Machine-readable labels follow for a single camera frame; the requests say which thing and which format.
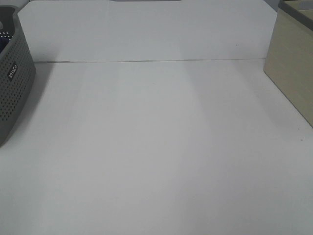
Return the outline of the blue microfibre towel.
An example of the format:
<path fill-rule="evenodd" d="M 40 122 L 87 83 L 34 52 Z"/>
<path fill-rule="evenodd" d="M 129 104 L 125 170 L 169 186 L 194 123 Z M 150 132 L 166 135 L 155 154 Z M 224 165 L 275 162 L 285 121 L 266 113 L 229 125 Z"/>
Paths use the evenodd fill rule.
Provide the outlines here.
<path fill-rule="evenodd" d="M 11 35 L 8 32 L 1 32 L 0 33 L 0 52 L 2 52 L 8 43 L 11 40 Z"/>

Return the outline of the beige box with grey rim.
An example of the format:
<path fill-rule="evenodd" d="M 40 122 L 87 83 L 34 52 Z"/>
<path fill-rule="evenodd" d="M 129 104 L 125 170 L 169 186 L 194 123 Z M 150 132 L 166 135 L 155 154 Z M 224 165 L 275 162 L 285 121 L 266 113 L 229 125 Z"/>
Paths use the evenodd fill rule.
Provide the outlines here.
<path fill-rule="evenodd" d="M 301 116 L 313 123 L 313 2 L 281 0 L 265 74 Z"/>

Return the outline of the grey perforated plastic basket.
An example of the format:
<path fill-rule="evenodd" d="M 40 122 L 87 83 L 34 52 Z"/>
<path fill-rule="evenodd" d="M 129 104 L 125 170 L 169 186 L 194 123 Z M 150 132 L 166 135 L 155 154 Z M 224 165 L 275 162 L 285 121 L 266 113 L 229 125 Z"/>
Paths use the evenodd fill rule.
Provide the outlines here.
<path fill-rule="evenodd" d="M 0 144 L 8 139 L 28 99 L 36 68 L 25 38 L 19 9 L 0 7 L 0 32 L 8 32 L 11 40 L 0 53 Z"/>

